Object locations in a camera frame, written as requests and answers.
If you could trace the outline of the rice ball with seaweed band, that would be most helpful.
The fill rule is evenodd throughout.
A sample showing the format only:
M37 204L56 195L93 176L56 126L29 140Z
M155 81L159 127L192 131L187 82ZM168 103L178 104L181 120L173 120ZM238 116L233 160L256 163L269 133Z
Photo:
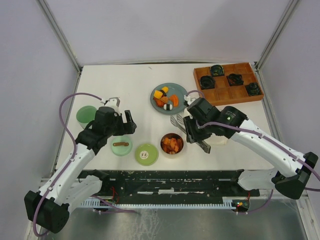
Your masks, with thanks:
M165 111L171 111L171 110L173 109L173 105L172 105L172 104L169 104L169 103L165 103L165 104L163 105L163 109L164 109Z

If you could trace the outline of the mint green cup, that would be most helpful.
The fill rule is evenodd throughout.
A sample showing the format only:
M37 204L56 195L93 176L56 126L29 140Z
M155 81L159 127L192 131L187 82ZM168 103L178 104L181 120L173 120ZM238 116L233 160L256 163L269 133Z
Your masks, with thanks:
M85 129L95 119L97 108L91 105L81 107L76 113L76 120Z

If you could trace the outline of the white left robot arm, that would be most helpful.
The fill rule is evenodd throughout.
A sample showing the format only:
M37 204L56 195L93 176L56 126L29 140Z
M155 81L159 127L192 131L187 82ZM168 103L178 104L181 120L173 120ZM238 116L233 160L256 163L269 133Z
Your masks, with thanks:
M52 233L60 232L75 208L94 194L106 195L111 189L110 176L100 170L91 170L77 186L73 183L84 167L98 154L112 136L131 135L137 125L131 112L122 114L114 107L102 106L94 120L75 139L73 151L62 166L38 191L29 191L24 197L27 217L33 225Z

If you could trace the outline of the beige minced fish mound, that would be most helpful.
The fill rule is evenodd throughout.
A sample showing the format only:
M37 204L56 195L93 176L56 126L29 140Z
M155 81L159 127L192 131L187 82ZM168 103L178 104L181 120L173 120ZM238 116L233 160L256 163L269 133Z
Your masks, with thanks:
M169 102L169 98L166 97L166 96L163 96L161 99L160 99L164 104L167 104Z

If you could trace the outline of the lime green round lid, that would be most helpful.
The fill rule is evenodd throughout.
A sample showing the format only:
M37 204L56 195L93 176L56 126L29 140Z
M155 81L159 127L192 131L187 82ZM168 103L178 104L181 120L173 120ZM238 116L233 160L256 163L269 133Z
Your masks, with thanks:
M153 165L158 157L158 149L150 143L139 145L134 152L135 160L142 166Z

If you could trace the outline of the steel serving tongs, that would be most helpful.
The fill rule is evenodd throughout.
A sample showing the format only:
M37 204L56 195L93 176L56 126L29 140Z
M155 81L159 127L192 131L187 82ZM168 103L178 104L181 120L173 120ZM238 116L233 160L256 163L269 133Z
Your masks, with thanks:
M178 121L179 118L182 119L179 115L177 115L176 117L171 115L170 122L176 128L180 129L186 135L186 139L188 140L188 133L187 133L185 127L183 126L183 123L181 121ZM206 154L209 154L211 152L211 146L209 144L207 144L205 141L203 141L203 140L196 141L194 143L197 144Z

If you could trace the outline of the beige steel lunch bowl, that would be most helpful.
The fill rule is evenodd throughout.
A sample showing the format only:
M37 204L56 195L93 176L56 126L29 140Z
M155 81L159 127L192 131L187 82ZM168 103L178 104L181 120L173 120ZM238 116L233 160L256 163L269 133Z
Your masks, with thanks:
M171 147L167 147L167 152L164 152L163 149L162 149L162 146L161 146L161 142L162 142L165 138L169 138L169 139L172 139L172 138L174 138L174 139L181 139L182 144L183 144L183 148L181 149L181 151L178 152L178 153L175 153L175 152L172 150ZM167 134L165 134L165 135L161 138L161 140L160 140L160 148L161 148L161 151L164 153L165 156L177 155L177 154L180 154L180 153L183 151L183 149L184 149L184 140L183 140L183 138L182 138L180 135L178 135L177 133L167 133Z

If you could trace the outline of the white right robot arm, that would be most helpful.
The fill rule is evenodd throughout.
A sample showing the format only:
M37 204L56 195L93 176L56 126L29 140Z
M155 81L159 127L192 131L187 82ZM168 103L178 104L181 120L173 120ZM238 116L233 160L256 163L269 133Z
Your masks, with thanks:
M261 130L246 114L233 106L218 110L205 98L184 96L186 116L183 122L188 143L199 143L212 135L237 142L264 158L273 167L265 170L240 170L229 183L236 196L251 190L277 190L282 195L298 200L314 171L318 156L302 153Z

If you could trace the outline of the salmon slice pieces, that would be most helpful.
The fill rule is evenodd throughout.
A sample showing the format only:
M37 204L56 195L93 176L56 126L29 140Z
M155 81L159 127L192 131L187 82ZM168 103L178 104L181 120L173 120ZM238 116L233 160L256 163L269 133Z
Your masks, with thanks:
M176 94L171 95L169 97L169 100L172 102L172 104L175 108L179 106L179 98Z

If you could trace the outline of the orange fried nugget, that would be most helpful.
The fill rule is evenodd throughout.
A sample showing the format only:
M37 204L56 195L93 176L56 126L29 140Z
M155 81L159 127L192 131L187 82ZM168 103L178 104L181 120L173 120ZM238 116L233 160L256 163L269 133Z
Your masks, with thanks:
M164 145L166 146L166 147L168 147L168 148L171 148L172 147L172 144L171 144L171 139L170 138L165 138L164 140L163 140L163 143L164 143Z

